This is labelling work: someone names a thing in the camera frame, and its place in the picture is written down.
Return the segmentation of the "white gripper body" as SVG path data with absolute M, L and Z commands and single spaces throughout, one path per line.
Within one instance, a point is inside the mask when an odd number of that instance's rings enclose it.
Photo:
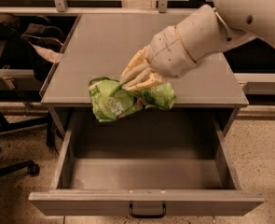
M 153 70 L 171 78 L 182 77 L 197 66 L 178 37 L 175 26 L 168 26 L 153 36 L 147 59 Z

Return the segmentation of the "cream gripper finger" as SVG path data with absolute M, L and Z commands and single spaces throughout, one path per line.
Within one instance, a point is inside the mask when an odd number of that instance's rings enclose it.
M 126 91 L 148 89 L 165 82 L 166 78 L 153 71 L 150 67 L 134 67 L 120 79 L 122 88 Z
M 122 78 L 146 78 L 151 72 L 150 64 L 148 61 L 149 47 L 145 46 L 139 50 L 130 60 L 124 71 Z

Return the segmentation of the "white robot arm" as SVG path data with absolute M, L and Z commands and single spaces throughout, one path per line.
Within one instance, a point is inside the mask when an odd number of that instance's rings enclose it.
M 206 56 L 259 38 L 275 49 L 275 0 L 213 0 L 153 36 L 124 69 L 120 84 L 138 91 L 179 78 Z

